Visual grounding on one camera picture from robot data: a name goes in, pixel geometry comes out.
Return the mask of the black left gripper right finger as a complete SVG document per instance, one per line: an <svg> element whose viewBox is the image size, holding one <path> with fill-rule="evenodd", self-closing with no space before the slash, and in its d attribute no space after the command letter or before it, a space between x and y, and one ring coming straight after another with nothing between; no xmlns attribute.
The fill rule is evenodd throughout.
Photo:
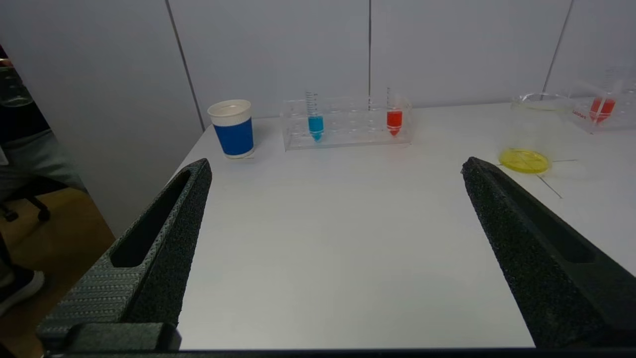
<svg viewBox="0 0 636 358"><path fill-rule="evenodd" d="M634 347L634 275L497 166L461 173L536 347Z"/></svg>

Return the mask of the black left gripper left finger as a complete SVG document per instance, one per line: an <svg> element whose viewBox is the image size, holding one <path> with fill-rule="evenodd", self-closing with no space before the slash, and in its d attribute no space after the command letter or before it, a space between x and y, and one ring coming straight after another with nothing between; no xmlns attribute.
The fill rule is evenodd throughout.
<svg viewBox="0 0 636 358"><path fill-rule="evenodd" d="M212 181L204 158L164 186L39 324L47 351L80 324L177 325Z"/></svg>

